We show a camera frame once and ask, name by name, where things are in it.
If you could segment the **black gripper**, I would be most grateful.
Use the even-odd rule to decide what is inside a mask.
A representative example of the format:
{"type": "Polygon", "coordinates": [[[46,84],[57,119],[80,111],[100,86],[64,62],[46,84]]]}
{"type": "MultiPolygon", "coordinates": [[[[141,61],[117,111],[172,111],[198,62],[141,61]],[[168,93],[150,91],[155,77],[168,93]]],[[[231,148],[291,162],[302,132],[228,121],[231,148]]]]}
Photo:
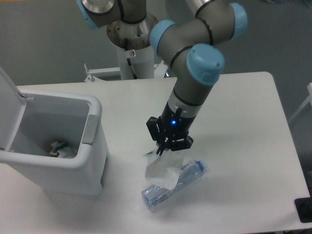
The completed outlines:
{"type": "Polygon", "coordinates": [[[195,117],[177,116],[168,103],[159,118],[150,117],[146,125],[151,138],[158,146],[156,154],[161,156],[164,151],[190,149],[194,140],[188,136],[188,133],[194,119],[195,117]]]}

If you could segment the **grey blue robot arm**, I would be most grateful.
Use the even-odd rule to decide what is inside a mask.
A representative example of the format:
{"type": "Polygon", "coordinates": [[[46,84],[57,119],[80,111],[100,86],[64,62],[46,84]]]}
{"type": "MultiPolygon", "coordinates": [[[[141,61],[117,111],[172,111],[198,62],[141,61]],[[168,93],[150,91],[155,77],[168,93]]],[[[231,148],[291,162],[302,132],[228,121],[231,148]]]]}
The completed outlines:
{"type": "Polygon", "coordinates": [[[178,25],[158,21],[144,0],[79,0],[77,5],[91,29],[107,28],[110,41],[121,49],[123,78],[151,74],[154,65],[139,55],[144,49],[169,66],[177,81],[159,117],[146,125],[157,144],[157,154],[189,149],[189,128],[225,66],[216,45],[237,38],[248,26],[244,7],[226,0],[190,0],[194,19],[178,25]]]}

